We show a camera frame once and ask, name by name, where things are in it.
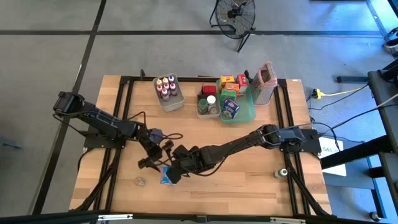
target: gray floor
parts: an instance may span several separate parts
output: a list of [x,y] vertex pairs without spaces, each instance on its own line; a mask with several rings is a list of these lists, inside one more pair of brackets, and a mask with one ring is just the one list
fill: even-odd
[[[378,12],[386,12],[381,17],[386,29],[398,26],[395,15],[385,10],[386,0],[373,2]],[[91,29],[99,4],[99,0],[35,1],[31,5],[22,0],[1,1],[0,29]],[[213,5],[210,0],[109,0],[99,29],[210,30]],[[256,1],[256,12],[258,30],[378,30],[361,1]],[[52,106],[58,91],[73,86],[87,40],[87,36],[0,36],[0,136],[24,145],[23,150],[0,150],[1,217],[29,213],[58,128],[51,117]],[[252,36],[238,54],[234,51],[237,41],[222,35],[97,36],[80,93],[95,102],[103,75],[138,75],[144,69],[148,75],[175,72],[214,77],[249,70],[253,76],[269,60],[278,77],[302,79],[307,94],[313,88],[333,93],[361,86],[337,84],[336,76],[366,75],[393,61],[382,43],[381,37]],[[312,100],[312,106],[319,108],[336,99]],[[365,89],[311,114],[333,125],[374,106],[370,90]],[[72,124],[86,128],[79,121]],[[384,130],[378,113],[373,112],[336,133],[367,141]],[[67,211],[82,145],[83,138],[69,130],[45,213]],[[367,213],[374,210],[370,191],[328,187],[328,193],[334,214],[369,220]],[[386,222],[394,222],[394,207],[387,205],[392,215]]]

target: wooden table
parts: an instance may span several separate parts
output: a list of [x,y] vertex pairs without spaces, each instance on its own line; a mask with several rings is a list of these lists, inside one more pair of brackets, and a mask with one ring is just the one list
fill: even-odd
[[[104,76],[97,107],[113,112],[119,80],[120,76]],[[250,123],[224,124],[219,118],[198,119],[195,97],[200,85],[198,82],[180,82],[185,97],[184,107],[165,113],[154,95],[152,82],[134,82],[129,116],[145,111],[148,128],[159,128],[165,134],[182,133],[183,139],[175,140],[174,144],[183,144],[187,149],[195,145],[224,144],[247,135],[263,124],[278,124],[274,97],[268,106],[256,108],[257,116]],[[287,80],[287,85],[294,123],[309,123],[301,81]],[[124,95],[119,117],[125,98]],[[285,111],[284,103],[281,104],[282,111]],[[70,208],[79,206],[97,184],[103,155],[104,149],[95,149],[83,158]],[[214,175],[183,177],[174,186],[160,184],[160,173],[154,169],[139,169],[137,162],[145,157],[145,150],[137,142],[129,141],[123,149],[111,208],[113,212],[292,215],[287,179],[273,176],[275,170],[285,167],[283,155],[277,149],[252,147],[229,156]],[[307,153],[302,153],[301,158],[306,186],[323,209],[331,212],[319,160]],[[136,177],[143,177],[145,186],[136,185]],[[107,191],[106,186],[100,208],[104,208]],[[297,186],[296,194],[298,209],[303,213]]]

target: blue carton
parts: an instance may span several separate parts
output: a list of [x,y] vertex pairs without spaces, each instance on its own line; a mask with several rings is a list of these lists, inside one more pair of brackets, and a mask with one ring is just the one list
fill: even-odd
[[160,171],[162,173],[162,179],[160,180],[161,184],[167,184],[167,185],[173,185],[171,180],[167,177],[166,173],[169,170],[168,166],[163,166],[160,168]]
[[239,112],[240,106],[236,104],[233,100],[226,100],[224,103],[224,107],[222,109],[222,114],[229,118],[234,119],[237,113]]

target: grater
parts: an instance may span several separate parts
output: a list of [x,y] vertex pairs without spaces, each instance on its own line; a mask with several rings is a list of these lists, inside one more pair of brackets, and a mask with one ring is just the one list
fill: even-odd
[[254,106],[265,106],[278,85],[277,77],[272,68],[272,63],[267,62],[257,72],[250,83],[250,91],[253,97]]

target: yellow cable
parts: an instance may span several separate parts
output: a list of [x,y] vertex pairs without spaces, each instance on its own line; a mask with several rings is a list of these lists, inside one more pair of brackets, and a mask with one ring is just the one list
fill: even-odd
[[342,91],[342,92],[339,92],[339,93],[332,93],[332,94],[326,94],[326,93],[322,93],[321,91],[319,91],[319,96],[321,97],[321,96],[337,96],[337,95],[341,95],[341,94],[345,94],[345,93],[351,93],[351,92],[353,92],[353,91],[357,91],[357,90],[359,90],[359,89],[361,89],[361,88],[356,88],[356,89],[353,89],[353,90],[347,90],[347,91]]

